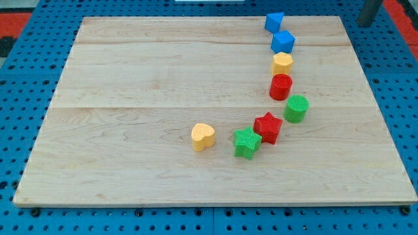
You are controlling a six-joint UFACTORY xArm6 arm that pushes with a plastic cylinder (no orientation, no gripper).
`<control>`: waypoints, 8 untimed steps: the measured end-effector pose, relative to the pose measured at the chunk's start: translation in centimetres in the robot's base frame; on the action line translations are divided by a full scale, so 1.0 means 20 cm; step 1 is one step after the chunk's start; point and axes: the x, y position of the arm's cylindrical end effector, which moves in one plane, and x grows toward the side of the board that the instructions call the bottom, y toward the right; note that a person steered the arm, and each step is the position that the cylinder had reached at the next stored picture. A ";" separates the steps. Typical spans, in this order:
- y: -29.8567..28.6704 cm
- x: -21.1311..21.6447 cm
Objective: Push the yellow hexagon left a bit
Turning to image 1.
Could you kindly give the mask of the grey robot arm pole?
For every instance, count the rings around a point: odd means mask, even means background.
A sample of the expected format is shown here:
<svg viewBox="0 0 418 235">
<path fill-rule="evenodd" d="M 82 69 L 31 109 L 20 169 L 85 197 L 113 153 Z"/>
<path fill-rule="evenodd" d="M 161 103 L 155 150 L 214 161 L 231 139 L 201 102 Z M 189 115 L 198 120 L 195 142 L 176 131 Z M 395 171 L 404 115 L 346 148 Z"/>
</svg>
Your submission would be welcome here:
<svg viewBox="0 0 418 235">
<path fill-rule="evenodd" d="M 357 25 L 359 27 L 370 27 L 382 4 L 383 0 L 365 0 L 356 20 Z"/>
</svg>

